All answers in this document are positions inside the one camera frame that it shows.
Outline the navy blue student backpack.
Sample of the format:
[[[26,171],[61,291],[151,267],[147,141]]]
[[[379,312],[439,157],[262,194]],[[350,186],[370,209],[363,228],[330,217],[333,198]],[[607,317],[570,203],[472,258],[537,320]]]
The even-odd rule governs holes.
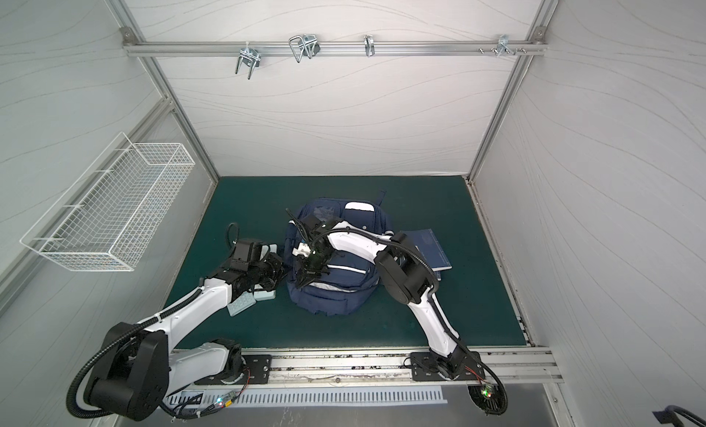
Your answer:
[[[393,221],[379,203],[316,198],[297,213],[301,221],[309,216],[322,221],[337,217],[374,234],[393,233]],[[301,265],[295,261],[292,251],[302,242],[301,233],[290,222],[285,233],[283,260],[290,267],[286,285],[292,302],[313,314],[329,317],[349,315],[360,309],[379,283],[380,276],[374,264],[350,252],[336,252],[319,278],[305,287],[298,287],[296,276],[301,271]]]

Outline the dark blue book top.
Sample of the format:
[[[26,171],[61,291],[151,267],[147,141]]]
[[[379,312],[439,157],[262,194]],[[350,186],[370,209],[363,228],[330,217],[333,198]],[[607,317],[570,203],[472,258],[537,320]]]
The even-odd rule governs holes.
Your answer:
[[[409,239],[412,239],[433,272],[440,273],[452,269],[446,252],[431,228],[405,231],[404,233]]]

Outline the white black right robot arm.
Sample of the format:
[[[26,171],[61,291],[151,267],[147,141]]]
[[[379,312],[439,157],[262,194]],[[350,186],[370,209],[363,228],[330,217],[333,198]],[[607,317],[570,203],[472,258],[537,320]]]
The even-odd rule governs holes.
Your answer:
[[[300,241],[290,253],[294,261],[296,287],[308,287],[321,279],[336,252],[354,254],[372,263],[380,282],[397,302],[408,306],[428,339],[438,373],[455,380],[470,366],[475,375],[487,370],[478,353],[472,353],[445,316],[436,292],[439,280],[421,252],[406,234],[379,235],[352,226],[347,221],[317,221],[306,225],[298,219]]]

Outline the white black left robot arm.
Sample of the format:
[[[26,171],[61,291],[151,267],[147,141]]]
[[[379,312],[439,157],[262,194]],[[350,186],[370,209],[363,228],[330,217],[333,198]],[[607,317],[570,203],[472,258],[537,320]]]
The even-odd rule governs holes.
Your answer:
[[[238,382],[249,368],[240,344],[219,338],[180,351],[179,343],[211,315],[261,288],[273,291],[288,268],[262,241],[243,239],[189,294],[153,316],[121,322],[72,381],[66,408],[75,418],[117,414],[143,421],[165,398],[198,381]]]

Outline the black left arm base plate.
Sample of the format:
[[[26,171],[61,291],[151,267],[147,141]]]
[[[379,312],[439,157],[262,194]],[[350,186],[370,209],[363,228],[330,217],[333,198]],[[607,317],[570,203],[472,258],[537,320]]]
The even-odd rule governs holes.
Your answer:
[[[243,386],[265,385],[270,381],[271,355],[244,355],[241,363],[233,370],[226,370],[216,376],[204,377],[195,382],[198,386]]]

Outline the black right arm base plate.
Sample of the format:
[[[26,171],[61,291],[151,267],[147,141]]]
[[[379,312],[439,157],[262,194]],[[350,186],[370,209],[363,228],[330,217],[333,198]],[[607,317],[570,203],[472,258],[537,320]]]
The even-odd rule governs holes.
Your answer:
[[[415,382],[486,381],[476,352],[459,350],[449,358],[432,351],[413,352],[404,359],[403,366],[411,370]]]

